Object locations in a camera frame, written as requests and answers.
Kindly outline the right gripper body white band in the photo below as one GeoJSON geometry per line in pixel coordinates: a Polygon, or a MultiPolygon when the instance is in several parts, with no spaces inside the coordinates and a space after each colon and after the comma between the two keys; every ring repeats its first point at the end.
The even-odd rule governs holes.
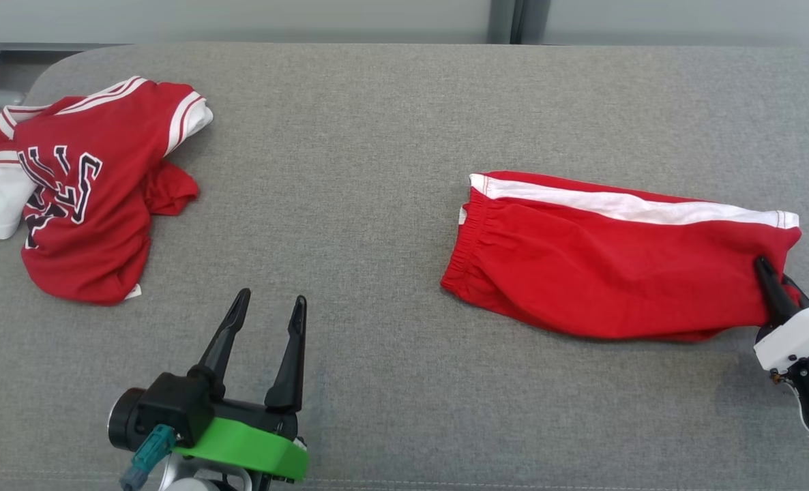
{"type": "Polygon", "coordinates": [[[809,357],[809,308],[793,315],[754,345],[763,370],[784,374],[796,361],[809,357]]]}

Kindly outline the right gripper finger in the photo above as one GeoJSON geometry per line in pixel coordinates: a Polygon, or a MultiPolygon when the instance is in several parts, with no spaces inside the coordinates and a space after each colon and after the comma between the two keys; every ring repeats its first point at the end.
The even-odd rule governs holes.
{"type": "Polygon", "coordinates": [[[786,274],[779,273],[766,256],[756,259],[754,270],[767,306],[767,323],[786,323],[797,313],[797,285],[786,274]]]}
{"type": "Polygon", "coordinates": [[[791,298],[791,301],[793,301],[800,310],[809,308],[809,297],[789,276],[784,276],[784,289],[788,293],[789,298],[791,298]]]}

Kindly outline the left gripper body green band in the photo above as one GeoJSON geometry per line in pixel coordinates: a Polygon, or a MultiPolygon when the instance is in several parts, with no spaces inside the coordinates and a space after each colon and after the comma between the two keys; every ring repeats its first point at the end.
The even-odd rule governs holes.
{"type": "Polygon", "coordinates": [[[221,401],[198,443],[173,452],[173,478],[206,470],[234,473],[248,482],[302,481],[308,451],[299,437],[301,405],[282,409],[260,404],[221,401]]]}

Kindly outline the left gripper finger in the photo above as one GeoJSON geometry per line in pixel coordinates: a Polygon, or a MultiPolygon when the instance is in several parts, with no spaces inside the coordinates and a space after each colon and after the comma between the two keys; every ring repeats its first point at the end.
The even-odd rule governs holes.
{"type": "Polygon", "coordinates": [[[304,403],[304,366],[307,344],[307,299],[297,296],[287,325],[289,341],[276,381],[265,394],[265,407],[276,413],[298,413],[304,403]]]}
{"type": "Polygon", "coordinates": [[[200,361],[188,370],[189,377],[206,382],[211,399],[222,399],[226,394],[224,376],[234,339],[244,326],[250,298],[251,290],[248,287],[239,290],[200,361]]]}

